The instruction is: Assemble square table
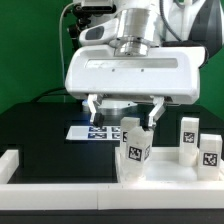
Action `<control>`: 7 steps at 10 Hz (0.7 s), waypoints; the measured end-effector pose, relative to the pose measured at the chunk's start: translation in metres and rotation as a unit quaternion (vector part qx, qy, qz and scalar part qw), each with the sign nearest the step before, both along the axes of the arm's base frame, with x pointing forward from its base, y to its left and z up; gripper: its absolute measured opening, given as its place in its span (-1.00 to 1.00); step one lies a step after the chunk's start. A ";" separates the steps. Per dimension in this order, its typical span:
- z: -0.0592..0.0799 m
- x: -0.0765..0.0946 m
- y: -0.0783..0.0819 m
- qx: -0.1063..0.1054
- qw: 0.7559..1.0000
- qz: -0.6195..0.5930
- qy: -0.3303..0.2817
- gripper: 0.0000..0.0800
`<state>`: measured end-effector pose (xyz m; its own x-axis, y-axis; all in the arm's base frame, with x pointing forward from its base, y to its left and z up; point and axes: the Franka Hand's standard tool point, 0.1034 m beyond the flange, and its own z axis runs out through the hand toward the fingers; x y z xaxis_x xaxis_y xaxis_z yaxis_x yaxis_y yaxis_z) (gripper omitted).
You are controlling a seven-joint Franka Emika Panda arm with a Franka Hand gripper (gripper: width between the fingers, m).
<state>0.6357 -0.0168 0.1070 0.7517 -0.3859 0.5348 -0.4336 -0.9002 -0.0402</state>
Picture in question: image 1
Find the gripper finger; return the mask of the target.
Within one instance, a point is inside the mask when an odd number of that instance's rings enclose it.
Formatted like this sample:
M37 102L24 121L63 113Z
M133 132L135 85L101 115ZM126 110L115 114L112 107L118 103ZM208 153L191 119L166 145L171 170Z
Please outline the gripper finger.
M89 94L87 103L91 112L90 123L95 127L102 127L104 117L99 112L99 106L102 103L102 96L99 94Z
M155 130L157 121L165 112L165 98L154 97L151 102L146 102L146 105L152 105L153 109L149 112L148 118L144 120L144 129Z

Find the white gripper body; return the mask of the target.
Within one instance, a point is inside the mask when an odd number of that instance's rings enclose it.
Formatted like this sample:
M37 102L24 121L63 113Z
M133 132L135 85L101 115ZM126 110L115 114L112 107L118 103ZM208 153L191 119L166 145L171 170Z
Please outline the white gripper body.
M202 47L157 47L146 56L117 56L108 45L86 46L73 56L67 91L78 99L90 94L149 102L164 97L170 104L192 104L200 95Z

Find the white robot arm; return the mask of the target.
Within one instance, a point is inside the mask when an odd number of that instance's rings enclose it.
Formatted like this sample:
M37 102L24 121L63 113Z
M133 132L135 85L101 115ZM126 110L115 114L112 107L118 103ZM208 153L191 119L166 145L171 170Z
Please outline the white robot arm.
M90 122L107 101L152 103L153 128L168 104L193 104L199 69L224 46L221 0L73 0L81 47L65 87L85 99Z

